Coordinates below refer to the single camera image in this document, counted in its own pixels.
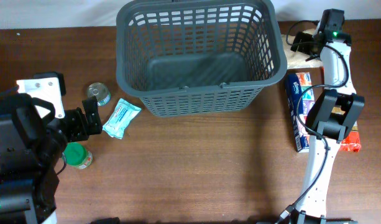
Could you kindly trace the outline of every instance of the metal can lid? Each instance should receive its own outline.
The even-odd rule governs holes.
[[[87,97],[96,96],[96,99],[99,102],[109,95],[109,90],[103,83],[94,83],[88,87],[86,90],[86,95]]]

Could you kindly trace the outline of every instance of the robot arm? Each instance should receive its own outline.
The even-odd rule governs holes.
[[[54,167],[68,142],[102,131],[96,97],[83,101],[85,114],[63,111],[63,75],[34,78],[18,83],[30,94],[0,100],[0,223],[56,223]]]
[[[364,98],[356,95],[352,84],[349,69],[351,37],[342,33],[343,23],[344,11],[325,10],[315,33],[298,33],[291,48],[310,54],[311,58],[320,58],[324,65],[324,84],[342,87],[326,88],[308,114],[306,126],[326,137],[329,150],[321,138],[310,132],[309,159],[301,197],[281,215],[283,220],[295,213],[291,214],[290,223],[325,223],[326,196],[336,154],[364,107]],[[307,42],[306,47],[299,47],[303,42]],[[340,107],[344,113],[332,113],[334,107]]]

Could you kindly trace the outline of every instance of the white bracket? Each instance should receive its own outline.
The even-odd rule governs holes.
[[[56,210],[42,224],[57,224]]]
[[[344,56],[347,69],[349,71],[349,79],[345,86],[337,88],[338,93],[343,93],[351,95],[356,93],[356,90],[353,87],[352,78],[351,78],[351,68],[349,66],[349,56],[351,54],[351,47],[339,42],[327,43],[328,46],[333,47],[339,53]],[[339,55],[327,48],[323,47],[320,53],[320,59],[323,62],[324,66],[324,84],[328,85],[339,85],[345,80],[345,66]]]
[[[321,171],[319,179],[316,181],[313,188],[297,203],[296,209],[300,211],[305,211],[307,215],[313,217],[326,216],[326,198],[329,179],[331,176],[331,171],[333,169],[334,160],[336,154],[341,147],[334,139],[326,139],[330,150],[328,151],[328,156],[324,169]],[[309,149],[309,159],[308,165],[306,166],[305,179],[303,181],[302,193],[313,183],[315,180],[321,164],[324,161],[326,150],[324,148],[324,142],[322,140],[317,140],[316,136],[310,136],[309,139],[310,149]]]
[[[30,80],[17,80],[19,86],[18,93],[27,93],[33,98],[40,98],[53,104],[55,117],[64,118],[62,95],[58,78],[39,78]],[[41,118],[49,114],[49,110],[40,106],[35,106]]]

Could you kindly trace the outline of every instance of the blue wrapper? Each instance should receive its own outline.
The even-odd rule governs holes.
[[[314,94],[312,90],[306,92],[301,100],[301,103],[296,109],[298,100],[301,94],[311,86],[309,73],[288,74],[285,81],[285,91],[288,97],[288,107],[290,108],[291,120],[293,123],[293,131],[295,135],[295,144],[297,152],[309,151],[309,134],[306,129],[297,120],[296,115],[299,113],[303,122],[306,120],[306,115],[314,105]]]
[[[103,125],[103,131],[112,138],[122,139],[124,130],[140,111],[139,107],[120,99],[114,113],[110,116],[108,122]]]

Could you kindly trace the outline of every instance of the green lid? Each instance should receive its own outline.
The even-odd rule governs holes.
[[[71,166],[80,165],[86,158],[86,149],[84,146],[78,144],[77,142],[67,144],[64,153],[66,156],[67,164]]]

